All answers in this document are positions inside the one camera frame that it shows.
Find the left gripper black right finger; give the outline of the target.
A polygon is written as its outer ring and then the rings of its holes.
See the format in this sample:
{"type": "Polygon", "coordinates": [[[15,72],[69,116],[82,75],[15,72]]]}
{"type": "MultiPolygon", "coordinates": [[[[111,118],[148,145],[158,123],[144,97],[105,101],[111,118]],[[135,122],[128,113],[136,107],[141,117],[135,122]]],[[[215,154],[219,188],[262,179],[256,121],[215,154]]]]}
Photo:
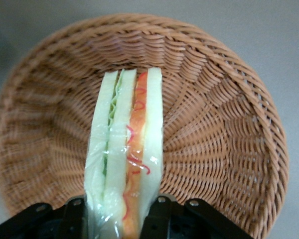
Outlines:
{"type": "Polygon", "coordinates": [[[159,195],[150,207],[141,239],[249,239],[251,236],[202,199],[184,205],[159,195]]]}

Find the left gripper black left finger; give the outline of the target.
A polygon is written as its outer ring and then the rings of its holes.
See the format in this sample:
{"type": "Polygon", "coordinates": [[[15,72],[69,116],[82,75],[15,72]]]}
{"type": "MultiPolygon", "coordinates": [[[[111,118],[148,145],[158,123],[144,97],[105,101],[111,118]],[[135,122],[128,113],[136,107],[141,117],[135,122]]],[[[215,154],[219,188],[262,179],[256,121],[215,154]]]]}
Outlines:
{"type": "Polygon", "coordinates": [[[87,239],[85,199],[74,197],[53,209],[36,203],[0,224],[0,239],[87,239]]]}

